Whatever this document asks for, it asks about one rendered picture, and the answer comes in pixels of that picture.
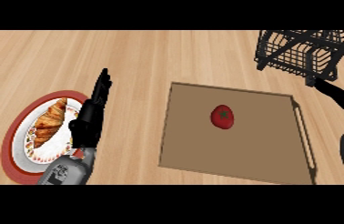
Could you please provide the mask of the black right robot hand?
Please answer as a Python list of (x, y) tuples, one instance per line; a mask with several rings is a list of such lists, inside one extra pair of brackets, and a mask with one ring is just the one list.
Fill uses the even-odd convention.
[[(339, 107), (344, 109), (344, 90), (319, 78), (316, 79), (314, 87), (326, 96), (333, 99)], [(339, 138), (338, 152), (341, 156), (341, 161), (344, 163), (344, 135)]]

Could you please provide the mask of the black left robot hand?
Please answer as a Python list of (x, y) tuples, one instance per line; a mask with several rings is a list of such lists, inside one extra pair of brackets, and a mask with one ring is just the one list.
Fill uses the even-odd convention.
[(91, 98), (82, 103), (78, 117), (68, 123), (74, 148), (94, 148), (97, 146), (110, 86), (110, 75), (108, 69), (103, 68), (94, 84)]

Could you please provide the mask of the red tomato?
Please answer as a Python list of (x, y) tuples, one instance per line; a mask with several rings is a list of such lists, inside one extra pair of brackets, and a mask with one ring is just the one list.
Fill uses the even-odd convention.
[(230, 129), (233, 125), (232, 109), (226, 105), (218, 105), (211, 112), (211, 123), (221, 129)]

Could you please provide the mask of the brown wooden tray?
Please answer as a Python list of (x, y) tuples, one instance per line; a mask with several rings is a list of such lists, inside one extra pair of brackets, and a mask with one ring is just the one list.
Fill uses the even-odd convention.
[[(226, 105), (230, 129), (211, 123)], [(316, 161), (291, 95), (174, 82), (159, 166), (279, 184), (313, 184)]]

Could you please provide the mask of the golden croissant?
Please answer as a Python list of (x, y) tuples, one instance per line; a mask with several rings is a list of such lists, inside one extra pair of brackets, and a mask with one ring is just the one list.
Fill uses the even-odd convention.
[(37, 118), (34, 148), (50, 140), (65, 122), (68, 99), (62, 97)]

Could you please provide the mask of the white patterned plate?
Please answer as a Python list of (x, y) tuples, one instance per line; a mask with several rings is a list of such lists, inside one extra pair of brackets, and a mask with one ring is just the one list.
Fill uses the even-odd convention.
[(60, 156), (77, 153), (68, 123), (78, 117), (81, 107), (77, 99), (59, 97), (40, 104), (23, 118), (14, 130), (10, 156), (25, 172), (43, 172)]

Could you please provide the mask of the red round placemat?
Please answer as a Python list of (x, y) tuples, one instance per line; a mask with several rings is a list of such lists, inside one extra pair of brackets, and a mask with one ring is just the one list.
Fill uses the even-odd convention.
[(7, 174), (7, 177), (19, 184), (35, 184), (43, 171), (45, 170), (47, 164), (40, 165), (38, 172), (29, 172), (28, 167), (34, 166), (35, 163), (28, 160), (23, 154), (23, 138), (28, 126), (37, 117), (37, 112), (44, 108), (54, 100), (66, 97), (71, 99), (72, 106), (79, 109), (87, 96), (72, 90), (62, 90), (51, 92), (35, 100), (31, 105), (23, 109), (22, 113), (16, 116), (3, 139), (1, 145), (1, 166)]

